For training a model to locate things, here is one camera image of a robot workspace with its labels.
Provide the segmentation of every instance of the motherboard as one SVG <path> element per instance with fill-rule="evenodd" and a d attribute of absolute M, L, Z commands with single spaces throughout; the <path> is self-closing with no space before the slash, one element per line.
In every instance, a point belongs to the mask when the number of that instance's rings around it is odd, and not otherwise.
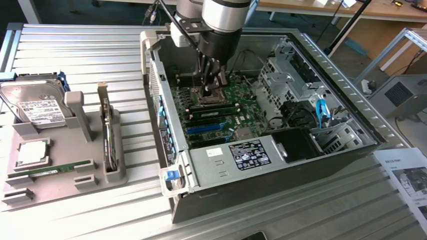
<path fill-rule="evenodd" d="M 171 92 L 185 131 L 193 149 L 259 137 L 267 121 L 243 75 L 229 77 L 229 86 L 203 96 L 198 84 L 181 86 L 175 78 Z"/>

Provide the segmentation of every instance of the cable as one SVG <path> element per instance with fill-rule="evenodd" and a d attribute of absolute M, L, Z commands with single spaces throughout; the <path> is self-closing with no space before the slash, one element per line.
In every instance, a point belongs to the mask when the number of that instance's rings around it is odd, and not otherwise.
<path fill-rule="evenodd" d="M 158 25 L 161 26 L 162 25 L 162 9 L 161 8 L 159 8 L 158 14 L 159 14 L 159 23 L 158 23 Z"/>
<path fill-rule="evenodd" d="M 255 56 L 255 57 L 258 58 L 258 60 L 261 61 L 261 63 L 263 64 L 263 66 L 267 67 L 266 62 L 263 61 L 262 57 L 261 57 L 251 49 L 245 49 L 245 50 L 242 50 L 242 51 L 239 52 L 238 57 L 237 57 L 235 60 L 234 60 L 234 63 L 233 63 L 233 66 L 231 66 L 231 70 L 230 70 L 230 72 L 229 72 L 229 77 L 230 77 L 231 74 L 234 73 L 234 69 L 235 69 L 235 66 L 237 66 L 239 57 L 241 57 L 242 53 L 245 53 L 245 52 L 253 53 L 254 56 Z"/>
<path fill-rule="evenodd" d="M 403 134 L 403 132 L 402 132 L 402 130 L 401 130 L 401 127 L 399 127 L 399 125 L 398 125 L 398 117 L 394 118 L 394 123 L 395 123 L 395 126 L 397 126 L 397 128 L 398 128 L 399 133 L 401 133 L 401 134 L 403 135 L 403 137 L 406 138 L 409 144 L 414 147 L 414 144 L 412 143 L 412 141 L 409 140 L 407 136 Z"/>
<path fill-rule="evenodd" d="M 412 63 L 409 64 L 409 65 L 406 65 L 406 66 L 403 66 L 403 67 L 401 67 L 390 76 L 394 76 L 402 69 L 405 69 L 405 68 L 410 68 L 410 66 L 412 66 L 412 64 L 414 64 L 416 62 L 417 62 L 416 60 L 414 61 L 412 61 Z"/>
<path fill-rule="evenodd" d="M 405 70 L 405 72 L 403 72 L 402 74 L 407 74 L 407 71 L 410 70 L 410 67 L 412 67 L 416 59 L 421 56 L 421 54 L 424 53 L 424 51 L 425 51 L 425 50 L 420 50 L 418 53 L 416 53 L 416 55 L 414 55 L 414 57 L 413 57 L 413 60 L 412 60 L 412 62 L 409 63 L 407 68 L 406 68 L 406 70 Z"/>
<path fill-rule="evenodd" d="M 330 24 L 333 23 L 334 18 L 335 18 L 335 15 L 337 15 L 337 13 L 339 12 L 339 9 L 341 9 L 341 7 L 342 7 L 342 5 L 343 5 L 343 2 L 345 2 L 345 0 L 341 0 L 339 6 L 338 6 L 338 8 L 337 8 L 337 10 L 335 10 L 335 12 L 334 12 L 334 15 L 333 15 L 331 21 L 329 21 L 327 25 L 325 26 L 323 31 L 322 31 L 322 33 L 321 33 L 321 35 L 319 35 L 318 40 L 315 41 L 315 43 L 318 43 L 318 42 L 319 42 L 319 40 L 321 40 L 321 38 L 322 38 L 323 34 L 326 33 L 326 30 L 327 30 L 327 28 L 329 28 Z"/>
<path fill-rule="evenodd" d="M 203 3 L 202 2 L 198 2 L 195 0 L 189 0 L 193 4 L 198 4 L 198 5 L 202 5 L 203 6 Z"/>
<path fill-rule="evenodd" d="M 161 2 L 162 8 L 166 12 L 166 15 L 169 16 L 169 18 L 171 19 L 171 21 L 174 22 L 179 32 L 183 34 L 183 36 L 186 37 L 187 41 L 190 42 L 190 45 L 194 49 L 198 50 L 198 44 L 194 41 L 194 39 L 190 37 L 189 33 L 186 32 L 186 30 L 183 29 L 183 26 L 181 25 L 179 21 L 175 19 L 175 17 L 173 16 L 171 10 L 166 4 L 166 2 L 163 0 L 157 0 Z"/>
<path fill-rule="evenodd" d="M 146 13 L 145 13 L 145 19 L 142 20 L 142 25 L 145 26 L 145 22 L 147 20 L 149 17 L 153 16 L 154 14 L 154 6 L 159 3 L 159 0 L 155 0 L 154 3 L 149 6 Z"/>
<path fill-rule="evenodd" d="M 270 124 L 271 124 L 273 120 L 277 120 L 277 119 L 281 119 L 281 120 L 283 121 L 283 117 L 282 117 L 282 116 L 275 116 L 275 117 L 273 117 L 273 118 L 267 121 L 267 126 L 266 126 L 265 130 L 262 131 L 263 133 L 267 132 L 269 127 L 273 128 L 273 126 L 271 126 Z"/>
<path fill-rule="evenodd" d="M 309 109 L 306 109 L 303 107 L 301 107 L 299 109 L 306 111 L 311 115 L 311 117 L 314 119 L 314 122 L 315 122 L 315 127 L 318 128 L 319 127 L 319 123 L 318 123 L 317 116 L 314 115 L 314 113 Z"/>
<path fill-rule="evenodd" d="M 157 15 L 159 14 L 158 8 L 159 8 L 159 2 L 157 3 L 157 5 L 154 7 L 154 11 L 153 11 L 153 13 L 150 15 L 150 25 L 154 25 L 154 23 L 155 23 Z"/>

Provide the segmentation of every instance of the blue latch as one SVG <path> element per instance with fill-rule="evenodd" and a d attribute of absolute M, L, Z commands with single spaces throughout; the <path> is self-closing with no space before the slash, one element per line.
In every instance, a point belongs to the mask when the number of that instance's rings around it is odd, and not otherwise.
<path fill-rule="evenodd" d="M 167 175 L 165 176 L 165 178 L 167 181 L 173 181 L 181 178 L 181 172 L 178 170 L 167 171 L 166 174 Z"/>
<path fill-rule="evenodd" d="M 161 106 L 159 111 L 158 111 L 158 116 L 159 116 L 159 117 L 163 115 L 163 111 L 165 111 L 163 109 L 165 109 L 165 107 Z"/>
<path fill-rule="evenodd" d="M 15 72 L 0 72 L 0 82 L 15 81 L 17 74 Z"/>
<path fill-rule="evenodd" d="M 327 102 L 325 99 L 319 99 L 315 103 L 315 114 L 318 115 L 319 120 L 319 128 L 322 128 L 322 118 L 326 116 L 327 118 L 331 118 L 331 113 L 327 107 Z"/>

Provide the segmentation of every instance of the pci express slot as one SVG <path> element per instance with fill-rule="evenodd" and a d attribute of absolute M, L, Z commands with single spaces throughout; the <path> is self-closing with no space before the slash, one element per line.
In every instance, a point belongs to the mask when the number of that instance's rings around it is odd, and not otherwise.
<path fill-rule="evenodd" d="M 227 143 L 229 138 L 227 137 L 219 137 L 219 138 L 214 138 L 210 140 L 205 140 L 205 141 L 197 141 L 191 143 L 191 147 L 193 148 L 203 148 L 203 147 L 209 147 L 217 144 L 225 144 Z"/>
<path fill-rule="evenodd" d="M 187 128 L 187 134 L 201 134 L 201 133 L 222 130 L 223 128 L 225 128 L 225 123 L 199 126 L 199 127 L 190 127 Z"/>
<path fill-rule="evenodd" d="M 207 119 L 201 119 L 201 120 L 191 120 L 190 122 L 186 122 L 185 125 L 187 128 L 191 127 L 199 127 L 203 125 L 211 125 L 211 124 L 221 124 L 222 120 L 219 118 L 207 118 Z"/>

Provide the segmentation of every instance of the hard drive label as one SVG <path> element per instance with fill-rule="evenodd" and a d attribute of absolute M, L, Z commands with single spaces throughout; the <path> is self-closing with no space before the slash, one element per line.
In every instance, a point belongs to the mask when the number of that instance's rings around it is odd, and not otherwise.
<path fill-rule="evenodd" d="M 65 122 L 65 114 L 57 99 L 18 103 L 34 125 Z"/>
<path fill-rule="evenodd" d="M 229 147 L 235 164 L 242 171 L 273 163 L 261 140 L 238 143 Z"/>

